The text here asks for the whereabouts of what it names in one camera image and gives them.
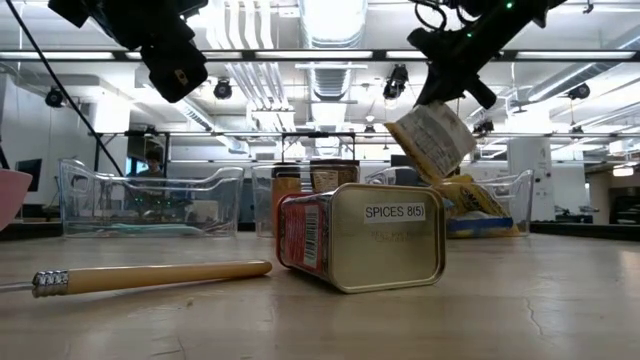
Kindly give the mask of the blue white ramen pack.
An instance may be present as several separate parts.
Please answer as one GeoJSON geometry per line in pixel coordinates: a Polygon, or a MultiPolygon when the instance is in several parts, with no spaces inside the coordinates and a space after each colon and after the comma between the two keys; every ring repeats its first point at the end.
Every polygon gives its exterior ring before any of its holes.
{"type": "Polygon", "coordinates": [[[510,216],[489,215],[480,211],[453,216],[446,223],[449,238],[481,238],[519,236],[520,231],[510,216]]]}

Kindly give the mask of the red and gold spice tin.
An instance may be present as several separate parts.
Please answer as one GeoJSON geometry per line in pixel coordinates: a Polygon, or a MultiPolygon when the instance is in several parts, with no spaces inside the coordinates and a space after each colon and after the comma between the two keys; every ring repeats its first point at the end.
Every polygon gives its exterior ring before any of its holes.
{"type": "Polygon", "coordinates": [[[348,294],[436,283],[445,241],[443,198],[426,187],[347,183],[277,206],[279,262],[348,294]]]}

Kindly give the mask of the yellow ramen noodle pack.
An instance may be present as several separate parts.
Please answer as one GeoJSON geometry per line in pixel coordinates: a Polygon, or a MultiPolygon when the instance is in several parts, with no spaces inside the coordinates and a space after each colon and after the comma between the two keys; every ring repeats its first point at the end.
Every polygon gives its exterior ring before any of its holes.
{"type": "Polygon", "coordinates": [[[429,184],[442,183],[476,148],[469,128],[439,101],[416,105],[384,126],[429,184]]]}
{"type": "Polygon", "coordinates": [[[508,216],[504,207],[468,174],[446,178],[433,189],[447,200],[445,212],[449,218],[474,211],[497,217],[508,216]]]}

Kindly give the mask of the monitor with blue screen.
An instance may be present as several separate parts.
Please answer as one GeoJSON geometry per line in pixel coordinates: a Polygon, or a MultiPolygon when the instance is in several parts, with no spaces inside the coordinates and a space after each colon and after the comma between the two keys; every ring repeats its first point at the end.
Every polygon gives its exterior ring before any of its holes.
{"type": "Polygon", "coordinates": [[[167,150],[167,139],[162,133],[131,130],[125,132],[127,140],[127,154],[125,173],[127,176],[138,176],[138,173],[147,169],[145,153],[151,149],[157,149],[162,153],[162,168],[165,170],[165,155],[167,150]]]}

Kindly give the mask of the person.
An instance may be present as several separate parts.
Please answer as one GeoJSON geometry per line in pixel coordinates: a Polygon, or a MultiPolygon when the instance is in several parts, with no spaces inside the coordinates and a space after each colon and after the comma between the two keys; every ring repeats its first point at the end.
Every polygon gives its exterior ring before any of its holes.
{"type": "Polygon", "coordinates": [[[139,177],[144,178],[164,178],[164,170],[162,168],[162,153],[157,149],[151,149],[145,153],[145,162],[147,169],[138,173],[139,177]]]}

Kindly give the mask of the spoon with yellow handle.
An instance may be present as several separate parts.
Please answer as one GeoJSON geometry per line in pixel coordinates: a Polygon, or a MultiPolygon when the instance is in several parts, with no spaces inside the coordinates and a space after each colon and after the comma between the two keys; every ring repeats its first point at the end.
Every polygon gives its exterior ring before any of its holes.
{"type": "Polygon", "coordinates": [[[0,284],[0,294],[28,291],[34,298],[67,296],[259,277],[271,270],[272,264],[264,260],[47,270],[37,272],[30,282],[0,284]]]}

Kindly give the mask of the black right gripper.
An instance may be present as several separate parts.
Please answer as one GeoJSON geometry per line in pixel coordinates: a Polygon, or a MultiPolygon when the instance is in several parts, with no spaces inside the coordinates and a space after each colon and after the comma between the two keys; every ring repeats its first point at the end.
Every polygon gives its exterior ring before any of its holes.
{"type": "Polygon", "coordinates": [[[428,74],[416,105],[463,97],[464,90],[488,90],[478,72],[505,45],[505,20],[478,19],[459,30],[414,29],[407,41],[426,57],[428,74]]]}

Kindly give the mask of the silver ceiling air duct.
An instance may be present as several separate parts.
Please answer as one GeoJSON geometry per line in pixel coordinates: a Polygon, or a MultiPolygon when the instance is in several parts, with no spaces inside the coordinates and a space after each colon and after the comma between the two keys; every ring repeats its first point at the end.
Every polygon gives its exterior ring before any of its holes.
{"type": "MultiPolygon", "coordinates": [[[[304,46],[311,49],[359,48],[365,30],[367,0],[297,0],[304,46]]],[[[352,70],[309,71],[313,94],[321,101],[340,101],[351,83],[352,70]]]]}

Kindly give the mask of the black wall screen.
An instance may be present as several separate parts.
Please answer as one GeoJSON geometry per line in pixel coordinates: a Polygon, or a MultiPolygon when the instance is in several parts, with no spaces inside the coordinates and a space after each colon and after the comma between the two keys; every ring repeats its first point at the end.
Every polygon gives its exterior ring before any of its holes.
{"type": "Polygon", "coordinates": [[[37,192],[42,171],[42,159],[21,160],[15,163],[15,169],[29,174],[32,179],[28,187],[29,192],[37,192]]]}

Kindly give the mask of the iridescent purple teal spoon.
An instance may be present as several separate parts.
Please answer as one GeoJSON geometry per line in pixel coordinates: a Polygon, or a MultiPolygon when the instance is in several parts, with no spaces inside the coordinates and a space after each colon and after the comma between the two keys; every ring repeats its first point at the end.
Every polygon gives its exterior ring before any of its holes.
{"type": "Polygon", "coordinates": [[[113,236],[201,236],[204,232],[196,227],[186,224],[151,224],[133,225],[118,223],[99,229],[101,233],[110,233],[113,236]]]}

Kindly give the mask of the black aluminium table frame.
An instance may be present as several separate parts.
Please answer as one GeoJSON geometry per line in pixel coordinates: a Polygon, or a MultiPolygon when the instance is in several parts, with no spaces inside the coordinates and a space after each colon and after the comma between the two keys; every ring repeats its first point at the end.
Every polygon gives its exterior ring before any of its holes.
{"type": "MultiPolygon", "coordinates": [[[[546,235],[640,242],[640,225],[595,225],[584,223],[533,222],[530,232],[546,235]]],[[[60,237],[60,223],[13,223],[0,232],[1,241],[60,237]]]]}

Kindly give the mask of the clear plastic bin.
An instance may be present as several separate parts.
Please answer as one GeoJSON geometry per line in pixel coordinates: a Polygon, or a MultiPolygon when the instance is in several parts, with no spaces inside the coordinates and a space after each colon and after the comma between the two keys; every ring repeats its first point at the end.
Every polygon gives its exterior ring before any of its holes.
{"type": "Polygon", "coordinates": [[[512,237],[529,234],[533,198],[533,172],[531,170],[525,170],[518,175],[484,180],[474,179],[474,181],[483,186],[513,219],[520,235],[512,237]]]}
{"type": "MultiPolygon", "coordinates": [[[[254,198],[254,219],[257,235],[260,237],[273,237],[276,228],[276,210],[278,203],[272,200],[271,193],[271,165],[255,166],[251,169],[253,198],[254,198]]],[[[301,169],[301,192],[296,194],[315,194],[311,184],[311,170],[301,169]]]]}
{"type": "Polygon", "coordinates": [[[59,163],[60,215],[67,237],[113,236],[99,229],[118,224],[186,224],[201,236],[237,233],[244,170],[223,167],[203,179],[119,177],[90,170],[82,162],[59,163]]]}

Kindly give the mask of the brown spice jar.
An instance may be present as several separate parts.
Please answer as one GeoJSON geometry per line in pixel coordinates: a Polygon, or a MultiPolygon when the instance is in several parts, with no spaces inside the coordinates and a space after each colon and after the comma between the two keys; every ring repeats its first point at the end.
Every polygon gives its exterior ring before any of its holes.
{"type": "Polygon", "coordinates": [[[329,192],[346,183],[358,183],[358,160],[326,159],[310,162],[311,184],[315,193],[329,192]]]}

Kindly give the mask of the orange spice bottle black cap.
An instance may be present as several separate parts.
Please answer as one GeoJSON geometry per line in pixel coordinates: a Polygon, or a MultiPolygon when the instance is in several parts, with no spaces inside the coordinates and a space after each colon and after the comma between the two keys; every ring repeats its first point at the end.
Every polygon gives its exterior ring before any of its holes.
{"type": "Polygon", "coordinates": [[[276,163],[271,170],[272,200],[277,204],[289,194],[301,192],[300,168],[290,163],[276,163]]]}

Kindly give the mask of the black overhead light bar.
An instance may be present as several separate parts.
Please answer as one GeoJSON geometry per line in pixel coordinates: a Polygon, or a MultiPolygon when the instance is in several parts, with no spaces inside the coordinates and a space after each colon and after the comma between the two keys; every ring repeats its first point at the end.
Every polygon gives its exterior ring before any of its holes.
{"type": "MultiPolygon", "coordinates": [[[[345,61],[345,62],[423,62],[426,56],[417,50],[204,50],[202,55],[210,62],[301,62],[301,61],[345,61]]],[[[62,51],[44,53],[54,62],[139,62],[142,56],[137,51],[62,51]]],[[[616,62],[640,63],[640,50],[516,50],[507,49],[490,58],[493,62],[616,62]]]]}

